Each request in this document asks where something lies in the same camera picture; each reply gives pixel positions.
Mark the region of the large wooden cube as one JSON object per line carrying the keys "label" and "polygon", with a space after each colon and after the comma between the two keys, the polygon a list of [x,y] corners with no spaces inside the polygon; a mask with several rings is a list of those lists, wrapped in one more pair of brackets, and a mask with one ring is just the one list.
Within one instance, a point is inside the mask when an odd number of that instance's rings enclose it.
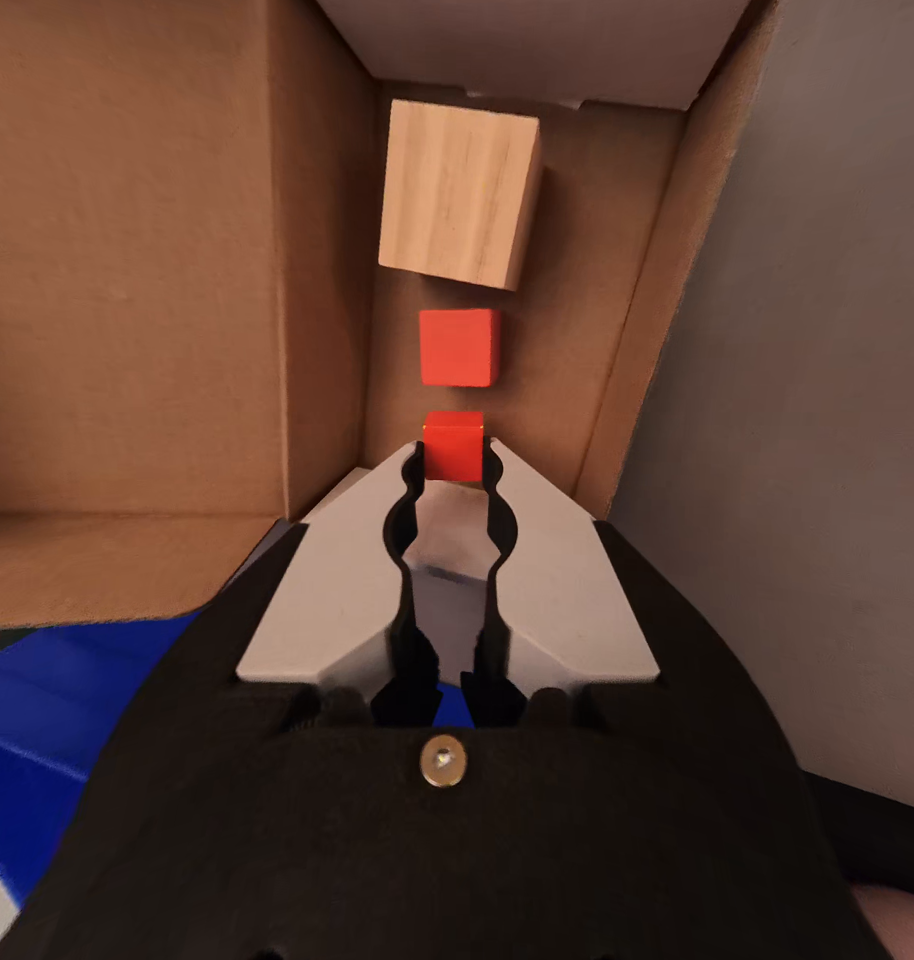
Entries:
{"label": "large wooden cube", "polygon": [[394,99],[379,265],[516,290],[542,171],[535,116]]}

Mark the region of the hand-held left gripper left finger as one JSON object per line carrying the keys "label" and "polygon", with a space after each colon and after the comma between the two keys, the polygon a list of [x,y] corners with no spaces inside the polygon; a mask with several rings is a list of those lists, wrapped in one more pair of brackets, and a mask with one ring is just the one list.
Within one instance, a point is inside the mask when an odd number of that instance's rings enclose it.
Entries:
{"label": "hand-held left gripper left finger", "polygon": [[355,471],[306,517],[302,536],[242,659],[239,679],[358,692],[383,726],[427,727],[439,657],[415,622],[404,560],[424,493],[424,445]]}

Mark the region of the white cardboard box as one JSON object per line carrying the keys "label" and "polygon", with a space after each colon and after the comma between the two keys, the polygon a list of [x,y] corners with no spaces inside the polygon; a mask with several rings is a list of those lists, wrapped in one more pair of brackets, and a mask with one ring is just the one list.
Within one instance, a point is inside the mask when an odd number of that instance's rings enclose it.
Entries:
{"label": "white cardboard box", "polygon": [[[446,399],[605,519],[780,7],[0,2],[0,628],[184,615]],[[396,98],[538,118],[516,290],[379,265]]]}

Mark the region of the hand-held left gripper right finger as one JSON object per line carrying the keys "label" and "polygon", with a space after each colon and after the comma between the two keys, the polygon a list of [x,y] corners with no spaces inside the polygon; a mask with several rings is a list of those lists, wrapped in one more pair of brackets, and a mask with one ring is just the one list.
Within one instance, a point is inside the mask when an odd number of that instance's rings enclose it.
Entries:
{"label": "hand-held left gripper right finger", "polygon": [[498,556],[461,678],[474,726],[515,726],[540,690],[654,683],[655,655],[593,516],[497,438],[484,439],[483,486]]}

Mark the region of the person's right forearm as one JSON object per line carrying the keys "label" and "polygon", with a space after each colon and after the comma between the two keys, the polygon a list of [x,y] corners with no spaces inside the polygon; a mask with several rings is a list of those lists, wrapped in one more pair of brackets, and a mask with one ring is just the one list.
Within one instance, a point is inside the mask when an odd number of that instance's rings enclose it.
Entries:
{"label": "person's right forearm", "polygon": [[914,959],[914,894],[870,884],[852,884],[851,892],[888,953]]}

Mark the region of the small red cube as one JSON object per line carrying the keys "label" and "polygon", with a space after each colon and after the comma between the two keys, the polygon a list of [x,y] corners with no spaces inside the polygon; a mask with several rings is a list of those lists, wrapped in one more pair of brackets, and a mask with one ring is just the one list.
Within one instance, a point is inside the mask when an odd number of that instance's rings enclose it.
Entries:
{"label": "small red cube", "polygon": [[488,388],[500,374],[498,309],[423,309],[418,314],[420,380],[425,386]]}
{"label": "small red cube", "polygon": [[427,481],[481,483],[485,419],[480,411],[431,411],[423,424]]}

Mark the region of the black ribbed pad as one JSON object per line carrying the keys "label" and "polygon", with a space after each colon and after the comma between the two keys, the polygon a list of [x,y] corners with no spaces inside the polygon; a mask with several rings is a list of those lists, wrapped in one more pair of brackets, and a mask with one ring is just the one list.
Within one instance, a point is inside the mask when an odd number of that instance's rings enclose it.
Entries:
{"label": "black ribbed pad", "polygon": [[841,871],[914,895],[914,806],[803,772]]}

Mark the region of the blue plastic bin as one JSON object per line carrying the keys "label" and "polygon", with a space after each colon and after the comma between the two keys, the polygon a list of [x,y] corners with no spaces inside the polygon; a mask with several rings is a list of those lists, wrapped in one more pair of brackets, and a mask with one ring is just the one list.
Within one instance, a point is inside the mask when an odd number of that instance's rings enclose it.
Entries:
{"label": "blue plastic bin", "polygon": [[127,706],[198,615],[44,627],[0,651],[0,881],[18,909]]}

